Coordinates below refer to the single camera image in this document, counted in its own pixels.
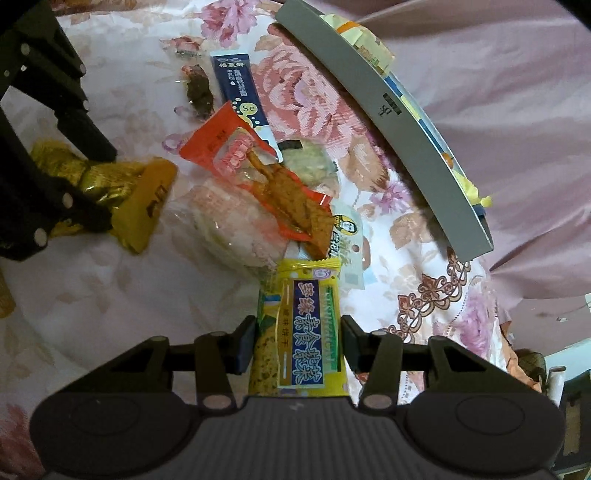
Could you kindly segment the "yellow blue snack packet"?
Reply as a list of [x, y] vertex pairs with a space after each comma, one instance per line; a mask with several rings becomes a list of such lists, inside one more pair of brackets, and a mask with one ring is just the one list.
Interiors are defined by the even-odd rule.
[[284, 259], [259, 290], [259, 340], [249, 395], [349, 394], [341, 348], [341, 261]]

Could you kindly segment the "gold candy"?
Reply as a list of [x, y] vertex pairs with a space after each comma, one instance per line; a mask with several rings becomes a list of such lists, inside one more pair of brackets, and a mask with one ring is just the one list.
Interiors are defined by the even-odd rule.
[[32, 160], [40, 170], [69, 181], [111, 214], [110, 233], [134, 254], [148, 246], [161, 209], [176, 178], [172, 162], [154, 157], [148, 161], [91, 162], [63, 142], [34, 144]]

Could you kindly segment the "orange white snack packet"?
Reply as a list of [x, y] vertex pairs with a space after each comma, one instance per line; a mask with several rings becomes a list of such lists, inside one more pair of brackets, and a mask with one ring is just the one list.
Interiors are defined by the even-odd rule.
[[338, 14], [321, 14], [320, 17], [383, 78], [389, 75], [394, 63], [394, 53], [370, 29]]

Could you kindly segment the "floral bed sheet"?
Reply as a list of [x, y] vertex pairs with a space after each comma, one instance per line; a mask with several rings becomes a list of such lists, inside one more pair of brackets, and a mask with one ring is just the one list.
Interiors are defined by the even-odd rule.
[[121, 153], [92, 164], [57, 139], [47, 118], [17, 116], [37, 138], [37, 166], [61, 177], [114, 216], [91, 235], [68, 219], [54, 245], [10, 266], [1, 287], [1, 475], [38, 479], [30, 441], [32, 406], [91, 363], [156, 331], [191, 337], [231, 328], [252, 312], [259, 280], [290, 256], [276, 219], [249, 192], [177, 154], [179, 125], [211, 116], [218, 87], [205, 51], [249, 47], [260, 104], [277, 140], [311, 155], [301, 179], [363, 220], [363, 252], [342, 249], [342, 269], [365, 273], [342, 288], [342, 313], [406, 342], [444, 335], [506, 368], [487, 270], [445, 248], [437, 222], [394, 150], [335, 80], [273, 21], [266, 1], [197, 1], [194, 13], [152, 14], [151, 28], [103, 8], [67, 28], [87, 63], [106, 76], [98, 103]]

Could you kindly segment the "white green snack sachet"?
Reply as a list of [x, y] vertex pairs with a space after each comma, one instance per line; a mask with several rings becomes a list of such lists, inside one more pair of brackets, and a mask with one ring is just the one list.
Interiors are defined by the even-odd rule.
[[337, 198], [331, 202], [332, 226], [329, 258], [339, 258], [342, 288], [363, 290], [363, 221], [353, 207]]

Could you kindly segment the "clear pink biscuit pack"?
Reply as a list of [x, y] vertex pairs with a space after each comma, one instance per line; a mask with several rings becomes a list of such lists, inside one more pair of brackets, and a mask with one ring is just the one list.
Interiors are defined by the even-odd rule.
[[283, 260], [288, 241], [249, 192], [209, 177], [179, 199], [198, 240], [225, 266], [266, 277]]

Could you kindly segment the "grey cardboard tray box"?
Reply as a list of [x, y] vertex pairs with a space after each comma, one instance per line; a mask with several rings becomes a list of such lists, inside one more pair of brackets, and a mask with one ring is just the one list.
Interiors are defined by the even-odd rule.
[[398, 155], [463, 261], [494, 248], [479, 194], [431, 119], [392, 71], [383, 78], [304, 1], [287, 1], [276, 21], [341, 83]]

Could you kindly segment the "dark wrapped candy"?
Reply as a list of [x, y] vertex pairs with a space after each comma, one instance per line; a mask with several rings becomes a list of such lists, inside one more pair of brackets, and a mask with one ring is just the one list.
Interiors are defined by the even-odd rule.
[[187, 64], [181, 68], [180, 80], [185, 87], [186, 105], [176, 106], [174, 113], [185, 119], [206, 121], [213, 112], [213, 94], [207, 74], [198, 64]]

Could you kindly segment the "blue stick sachet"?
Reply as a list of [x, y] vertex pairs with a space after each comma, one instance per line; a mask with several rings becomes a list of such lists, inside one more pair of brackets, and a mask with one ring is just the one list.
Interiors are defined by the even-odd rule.
[[222, 99], [231, 103], [235, 113], [256, 131], [260, 139], [273, 147], [277, 160], [283, 162], [283, 154], [256, 90], [249, 54], [240, 51], [216, 51], [211, 54], [211, 64], [221, 88]]

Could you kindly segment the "dark wooden furniture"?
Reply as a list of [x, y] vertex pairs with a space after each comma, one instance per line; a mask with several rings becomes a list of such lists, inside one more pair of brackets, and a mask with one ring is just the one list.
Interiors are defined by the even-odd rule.
[[548, 375], [548, 397], [565, 416], [564, 443], [553, 471], [562, 479], [590, 478], [590, 371], [566, 380], [567, 368], [552, 367]]

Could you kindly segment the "round green cake packet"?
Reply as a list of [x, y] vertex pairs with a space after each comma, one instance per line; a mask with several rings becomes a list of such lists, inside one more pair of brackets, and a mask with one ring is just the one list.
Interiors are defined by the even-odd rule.
[[277, 144], [283, 166], [294, 172], [308, 187], [318, 187], [338, 179], [338, 167], [322, 145], [304, 139], [283, 140]]

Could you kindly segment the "red spicy snack packet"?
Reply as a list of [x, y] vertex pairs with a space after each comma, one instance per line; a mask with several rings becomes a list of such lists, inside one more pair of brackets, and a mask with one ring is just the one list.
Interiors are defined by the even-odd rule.
[[280, 235], [303, 243], [311, 258], [329, 256], [332, 198], [305, 186], [297, 174], [277, 161], [276, 150], [229, 102], [190, 136], [179, 155], [249, 192], [276, 219]]

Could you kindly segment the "pink satin curtain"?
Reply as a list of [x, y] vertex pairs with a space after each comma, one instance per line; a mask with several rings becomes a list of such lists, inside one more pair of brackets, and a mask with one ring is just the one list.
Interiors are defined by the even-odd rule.
[[493, 199], [487, 262], [520, 348], [590, 345], [590, 32], [556, 1], [321, 1], [372, 30]]

